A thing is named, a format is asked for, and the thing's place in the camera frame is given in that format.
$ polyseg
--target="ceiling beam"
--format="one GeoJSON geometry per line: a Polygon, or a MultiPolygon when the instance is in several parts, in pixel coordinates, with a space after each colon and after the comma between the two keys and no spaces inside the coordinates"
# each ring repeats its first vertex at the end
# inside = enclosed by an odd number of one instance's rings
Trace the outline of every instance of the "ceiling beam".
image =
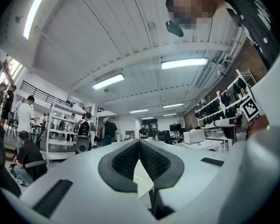
{"type": "MultiPolygon", "coordinates": [[[[120,59],[110,65],[107,65],[94,74],[96,77],[100,77],[112,70],[116,70],[122,67],[125,67],[129,64],[145,60],[154,56],[161,56],[169,53],[175,53],[180,51],[189,51],[189,50],[218,50],[218,51],[229,51],[231,49],[230,45],[223,45],[214,42],[187,42],[187,43],[178,43],[178,44],[170,44],[162,47],[155,47],[152,49],[144,50],[139,53],[135,53],[131,56],[127,56],[123,59],[120,59]]],[[[91,82],[94,79],[92,75],[87,76],[86,78],[78,81],[76,85],[73,86],[72,91],[80,88],[81,86],[91,82]]]]}

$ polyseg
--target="metal shelving unit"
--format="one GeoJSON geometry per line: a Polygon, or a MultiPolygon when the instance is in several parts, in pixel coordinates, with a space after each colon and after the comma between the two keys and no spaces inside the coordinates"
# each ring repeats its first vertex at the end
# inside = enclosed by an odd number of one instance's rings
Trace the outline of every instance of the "metal shelving unit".
{"type": "Polygon", "coordinates": [[[42,151],[42,153],[45,153],[46,155],[47,163],[49,163],[49,160],[68,159],[76,154],[76,148],[75,148],[76,142],[67,141],[66,135],[67,134],[76,135],[77,133],[50,128],[51,123],[55,119],[62,120],[64,122],[77,123],[77,121],[73,121],[71,119],[64,119],[62,117],[53,115],[54,112],[58,111],[57,109],[59,109],[59,112],[60,110],[63,110],[77,115],[84,114],[82,112],[74,110],[71,107],[58,104],[57,99],[54,100],[53,104],[51,105],[48,122],[46,124],[46,147],[45,147],[45,151],[42,151]]]}

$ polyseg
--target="vent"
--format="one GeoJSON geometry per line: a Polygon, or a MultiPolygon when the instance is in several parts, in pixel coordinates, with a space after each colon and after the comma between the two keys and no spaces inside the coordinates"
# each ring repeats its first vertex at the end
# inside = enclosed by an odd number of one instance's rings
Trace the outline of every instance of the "vent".
{"type": "Polygon", "coordinates": [[[211,65],[208,65],[205,72],[201,74],[201,76],[199,77],[199,79],[196,83],[197,89],[200,89],[201,87],[203,87],[204,83],[207,81],[208,77],[210,76],[212,69],[213,69],[213,67],[211,65]]]}

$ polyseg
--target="computer monitor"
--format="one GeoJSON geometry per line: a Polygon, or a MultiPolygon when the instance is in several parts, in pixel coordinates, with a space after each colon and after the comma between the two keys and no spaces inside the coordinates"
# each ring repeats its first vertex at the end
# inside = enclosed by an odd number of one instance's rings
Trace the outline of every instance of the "computer monitor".
{"type": "Polygon", "coordinates": [[[182,129],[181,124],[170,125],[170,131],[179,131],[180,129],[182,129]]]}

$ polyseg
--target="white t-shirt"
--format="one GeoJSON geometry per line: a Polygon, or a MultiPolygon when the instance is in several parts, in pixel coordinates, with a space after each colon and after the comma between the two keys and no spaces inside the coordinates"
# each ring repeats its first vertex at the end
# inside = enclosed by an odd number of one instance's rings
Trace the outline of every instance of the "white t-shirt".
{"type": "Polygon", "coordinates": [[[26,131],[28,133],[31,132],[30,122],[31,119],[35,117],[33,109],[27,103],[24,103],[20,106],[18,110],[18,121],[19,127],[18,132],[26,131]]]}

